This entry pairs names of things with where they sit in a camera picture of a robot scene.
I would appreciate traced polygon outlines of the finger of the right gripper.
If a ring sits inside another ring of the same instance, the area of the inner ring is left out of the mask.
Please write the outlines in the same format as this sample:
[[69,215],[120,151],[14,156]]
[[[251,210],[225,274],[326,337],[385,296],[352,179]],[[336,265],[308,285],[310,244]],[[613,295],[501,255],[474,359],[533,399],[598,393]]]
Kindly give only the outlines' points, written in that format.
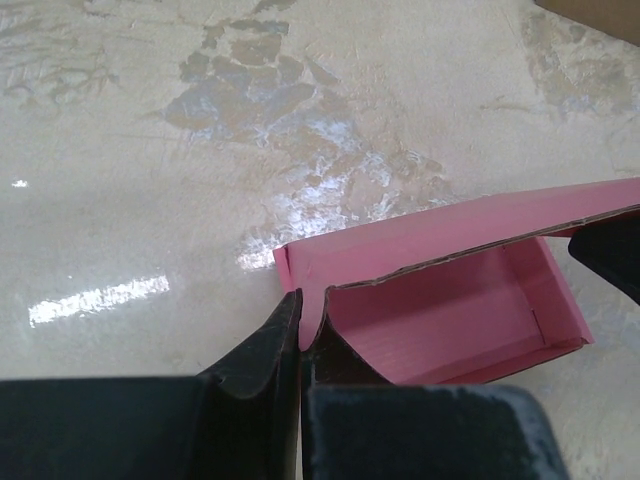
[[592,223],[577,230],[569,254],[635,303],[639,302],[639,214]]

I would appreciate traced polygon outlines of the pink paper box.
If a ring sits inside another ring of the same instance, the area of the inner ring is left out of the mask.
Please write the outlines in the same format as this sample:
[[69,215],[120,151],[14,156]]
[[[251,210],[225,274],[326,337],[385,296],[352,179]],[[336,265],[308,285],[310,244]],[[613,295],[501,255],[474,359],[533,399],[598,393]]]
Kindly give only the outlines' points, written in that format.
[[329,384],[485,383],[593,340],[546,238],[639,216],[635,178],[485,196],[288,243],[300,346]]

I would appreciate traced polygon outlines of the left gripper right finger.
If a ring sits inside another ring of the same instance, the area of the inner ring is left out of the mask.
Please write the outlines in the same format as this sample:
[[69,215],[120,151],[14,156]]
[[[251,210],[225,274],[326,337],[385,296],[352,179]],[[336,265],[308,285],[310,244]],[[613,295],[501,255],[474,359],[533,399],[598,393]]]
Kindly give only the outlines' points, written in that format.
[[527,391],[453,384],[460,324],[408,306],[303,310],[307,479],[565,479]]

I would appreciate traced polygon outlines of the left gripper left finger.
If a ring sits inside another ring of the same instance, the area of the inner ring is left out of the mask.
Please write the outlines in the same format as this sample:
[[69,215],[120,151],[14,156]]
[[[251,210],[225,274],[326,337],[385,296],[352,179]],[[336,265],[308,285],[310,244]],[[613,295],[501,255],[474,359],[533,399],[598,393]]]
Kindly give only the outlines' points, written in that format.
[[5,380],[5,479],[292,479],[302,294],[199,374]]

